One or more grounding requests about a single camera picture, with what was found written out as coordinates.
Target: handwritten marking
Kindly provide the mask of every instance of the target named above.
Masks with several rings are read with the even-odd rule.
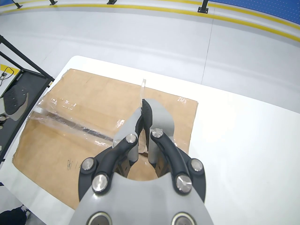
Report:
[[[72,163],[73,163],[73,161],[71,161],[71,159],[69,159],[69,160],[68,160],[68,165],[67,165],[68,171],[71,169]]]

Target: silver bolt head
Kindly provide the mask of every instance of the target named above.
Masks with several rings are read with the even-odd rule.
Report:
[[[155,128],[153,131],[152,131],[152,135],[156,138],[160,138],[162,137],[162,135],[164,134],[163,130],[162,129],[159,129],[159,128]]]
[[[94,159],[87,158],[82,162],[81,167],[83,170],[87,171],[90,170],[93,167],[93,165],[94,165]]]
[[[90,218],[88,225],[112,225],[112,221],[107,213],[98,212]]]
[[[179,175],[176,179],[176,186],[182,193],[189,193],[192,190],[193,184],[189,176]]]
[[[112,143],[113,148],[116,147],[120,141],[121,139],[114,140],[114,142]]]
[[[97,175],[92,181],[92,188],[95,192],[102,192],[108,184],[108,179],[104,174]]]
[[[192,159],[191,165],[194,171],[199,172],[203,169],[203,164],[198,159]]]
[[[171,225],[195,225],[195,222],[189,214],[180,212],[173,217]]]
[[[6,116],[5,115],[1,115],[0,116],[0,121],[5,121],[6,120]]]
[[[134,143],[136,141],[136,136],[134,134],[128,134],[126,136],[126,141],[128,143]]]

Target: person's shoe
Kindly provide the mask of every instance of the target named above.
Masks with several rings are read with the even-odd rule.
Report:
[[[29,217],[30,214],[31,214],[31,211],[30,211],[29,209],[27,209],[27,207],[26,207],[24,204],[21,206],[21,210],[24,211],[24,212],[26,213],[26,217],[27,217],[27,219],[28,219],[28,217]]]

